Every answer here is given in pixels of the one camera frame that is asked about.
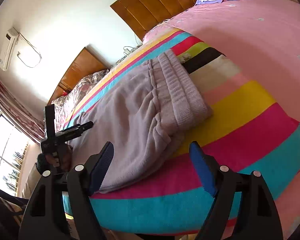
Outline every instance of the air conditioner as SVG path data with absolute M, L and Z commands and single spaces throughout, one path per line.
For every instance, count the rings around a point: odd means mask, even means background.
M 4 71 L 6 71 L 10 65 L 10 60 L 18 38 L 19 33 L 14 28 L 8 30 L 6 36 L 4 37 L 0 53 L 0 68 Z

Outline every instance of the window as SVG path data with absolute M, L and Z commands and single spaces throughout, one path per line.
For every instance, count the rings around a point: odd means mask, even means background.
M 0 189 L 16 195 L 29 138 L 0 111 Z

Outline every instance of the black clamp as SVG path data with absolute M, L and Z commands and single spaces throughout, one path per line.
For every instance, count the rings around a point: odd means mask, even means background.
M 62 191 L 69 194 L 80 240 L 106 240 L 89 196 L 99 190 L 113 156 L 113 144 L 107 142 L 99 154 L 90 156 L 84 165 L 77 165 L 67 173 L 45 171 L 26 207 L 19 240 L 73 239 L 66 222 Z
M 83 132 L 93 127 L 93 122 L 90 121 L 84 124 L 76 124 L 56 133 L 54 129 L 54 104 L 44 108 L 43 117 L 45 138 L 40 142 L 41 152 L 45 155 L 53 155 L 58 162 L 59 157 L 62 157 L 60 156 L 61 153 L 58 153 L 58 146 L 67 141 L 80 137 Z M 62 172 L 60 167 L 51 167 L 51 169 L 57 170 L 58 173 Z
M 206 155 L 197 142 L 190 154 L 204 160 L 204 189 L 214 202 L 196 240 L 220 240 L 226 228 L 235 192 L 242 192 L 239 213 L 231 240 L 283 240 L 279 214 L 269 188 L 259 171 L 250 175 L 233 172 Z

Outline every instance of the striped blanket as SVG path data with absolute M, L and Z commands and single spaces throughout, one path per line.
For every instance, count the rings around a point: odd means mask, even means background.
M 287 116 L 256 81 L 244 76 L 224 55 L 178 29 L 144 44 L 112 69 L 80 102 L 65 126 L 91 109 L 125 73 L 170 48 L 184 62 L 214 115 L 190 130 L 183 145 L 155 174 L 130 187 L 90 198 L 105 228 L 171 235 L 198 231 L 213 199 L 202 187 L 197 172 L 200 167 L 195 167 L 189 156 L 192 141 L 233 171 L 261 171 L 274 199 L 300 170 L 300 123 Z M 230 225 L 239 204 L 240 193 L 236 193 Z M 64 205 L 71 214 L 66 196 Z

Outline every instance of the red curtain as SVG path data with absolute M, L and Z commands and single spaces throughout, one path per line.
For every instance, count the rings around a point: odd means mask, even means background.
M 40 144 L 44 138 L 44 125 L 34 118 L 0 82 L 0 110 L 31 140 Z

